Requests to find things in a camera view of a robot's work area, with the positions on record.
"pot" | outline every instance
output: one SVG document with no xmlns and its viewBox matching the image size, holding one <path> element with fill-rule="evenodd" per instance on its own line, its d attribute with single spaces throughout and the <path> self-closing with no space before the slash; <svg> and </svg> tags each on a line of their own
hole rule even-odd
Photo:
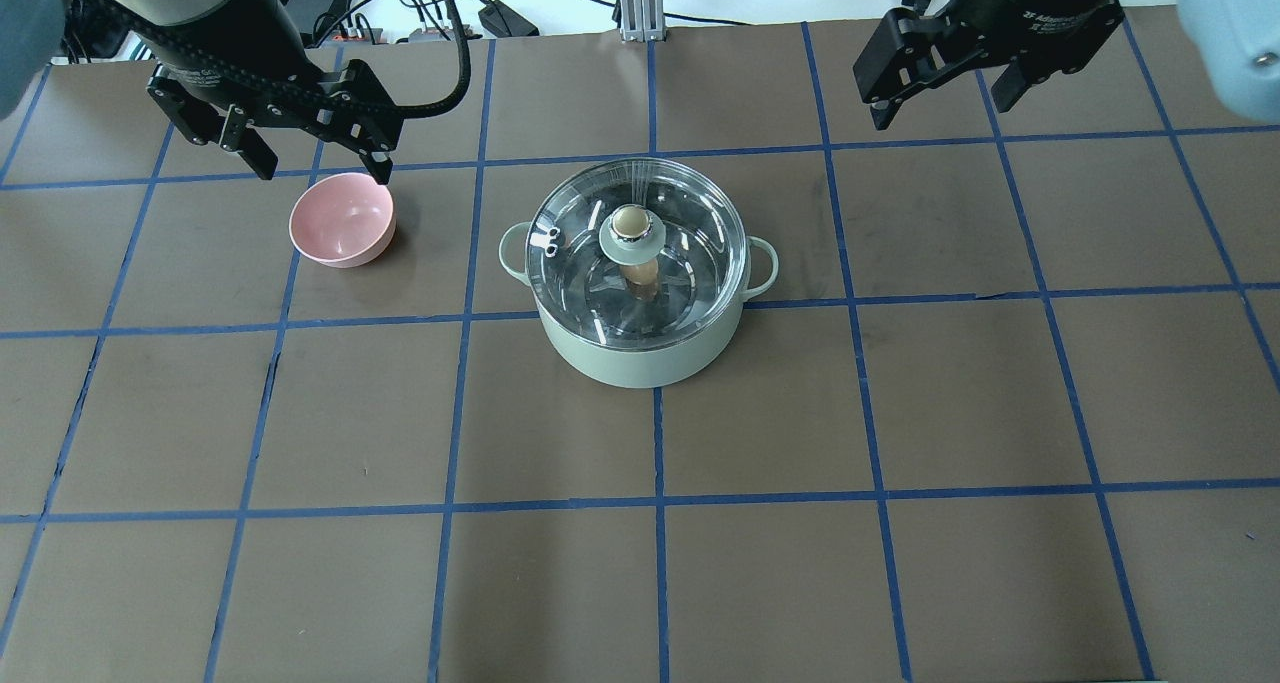
<svg viewBox="0 0 1280 683">
<path fill-rule="evenodd" d="M 524 238 L 524 269 L 507 251 Z M 751 249 L 772 262 L 748 287 Z M 577 173 L 498 246 L 532 288 L 552 345 L 611 386 L 658 388 L 705 368 L 728 345 L 742 304 L 768 292 L 778 255 L 749 237 L 728 196 L 673 160 L 621 159 Z"/>
</svg>

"bowl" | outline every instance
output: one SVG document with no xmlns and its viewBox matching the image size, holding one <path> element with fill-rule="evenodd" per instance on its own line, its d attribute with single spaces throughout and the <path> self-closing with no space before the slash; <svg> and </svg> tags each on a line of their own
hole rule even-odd
<svg viewBox="0 0 1280 683">
<path fill-rule="evenodd" d="M 394 233 L 392 194 L 366 173 L 338 173 L 316 182 L 289 214 L 293 247 L 333 269 L 378 258 Z"/>
</svg>

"pot handle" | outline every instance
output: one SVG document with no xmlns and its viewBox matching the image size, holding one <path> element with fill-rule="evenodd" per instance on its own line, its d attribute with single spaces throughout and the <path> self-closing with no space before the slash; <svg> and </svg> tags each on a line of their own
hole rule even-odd
<svg viewBox="0 0 1280 683">
<path fill-rule="evenodd" d="M 760 283 L 759 287 L 746 288 L 746 290 L 742 292 L 742 301 L 750 301 L 753 299 L 753 297 L 763 294 L 763 292 L 769 290 L 769 288 L 773 287 L 773 281 L 777 281 L 778 279 L 778 251 L 773 249 L 773 246 L 769 246 L 769 242 L 764 240 L 764 238 L 758 238 L 758 237 L 746 237 L 746 238 L 748 240 L 750 240 L 751 247 L 758 247 L 758 249 L 763 249 L 764 255 L 769 256 L 769 260 L 773 265 L 769 270 L 769 278 L 767 279 L 767 281 Z"/>
<path fill-rule="evenodd" d="M 502 263 L 502 267 L 506 269 L 507 272 L 511 272 L 512 278 L 524 283 L 526 287 L 529 287 L 529 274 L 524 270 L 512 269 L 511 263 L 507 263 L 507 246 L 511 244 L 512 238 L 516 235 L 529 237 L 529 229 L 534 224 L 531 223 L 516 223 L 515 226 L 507 228 L 507 233 L 503 233 L 502 240 L 498 242 L 498 263 Z"/>
</svg>

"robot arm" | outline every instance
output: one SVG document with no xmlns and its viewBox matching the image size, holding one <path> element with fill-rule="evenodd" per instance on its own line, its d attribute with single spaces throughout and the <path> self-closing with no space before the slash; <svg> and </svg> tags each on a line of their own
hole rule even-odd
<svg viewBox="0 0 1280 683">
<path fill-rule="evenodd" d="M 471 81 L 470 49 L 457 41 L 458 83 L 443 100 L 396 105 L 362 60 L 321 72 L 279 0 L 92 0 L 129 22 L 160 65 L 147 92 L 192 145 L 238 153 L 269 180 L 276 156 L 255 128 L 301 128 L 360 156 L 380 183 L 407 118 L 448 113 Z M 461 29 L 453 0 L 445 0 Z"/>
<path fill-rule="evenodd" d="M 1178 0 L 1184 31 L 1197 43 L 1215 91 L 1228 107 L 1280 122 L 1280 3 Z M 992 84 L 1006 113 L 1056 72 L 1075 73 L 1124 22 L 1117 0 L 950 0 L 924 17 L 928 0 L 904 0 L 877 27 L 854 63 L 878 130 L 906 98 L 974 68 L 1009 68 Z"/>
</svg>

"tiled surface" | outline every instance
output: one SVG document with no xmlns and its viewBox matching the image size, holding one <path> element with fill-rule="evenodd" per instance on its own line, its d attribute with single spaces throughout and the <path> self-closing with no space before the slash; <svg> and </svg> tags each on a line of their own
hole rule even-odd
<svg viewBox="0 0 1280 683">
<path fill-rule="evenodd" d="M 676 506 L 667 527 L 672 680 L 899 678 L 874 504 Z"/>
<path fill-rule="evenodd" d="M 439 541 L 439 515 L 247 524 L 215 680 L 425 679 Z"/>
<path fill-rule="evenodd" d="M 0 682 L 1270 683 L 1277 130 L 1184 130 L 1238 122 L 1132 19 L 1185 169 L 1125 35 L 1000 139 L 972 75 L 873 133 L 869 22 L 477 42 L 356 270 L 293 267 L 305 136 L 256 182 L 163 145 L 150 65 L 51 72 L 0 182 Z M 402 101 L 453 67 L 358 52 Z M 497 246 L 645 151 L 782 272 L 623 391 Z"/>
<path fill-rule="evenodd" d="M 1185 683 L 1275 675 L 1280 491 L 1126 492 L 1111 510 L 1161 675 Z"/>
<path fill-rule="evenodd" d="M 233 528 L 227 521 L 51 524 L 0 680 L 200 680 Z"/>
</svg>

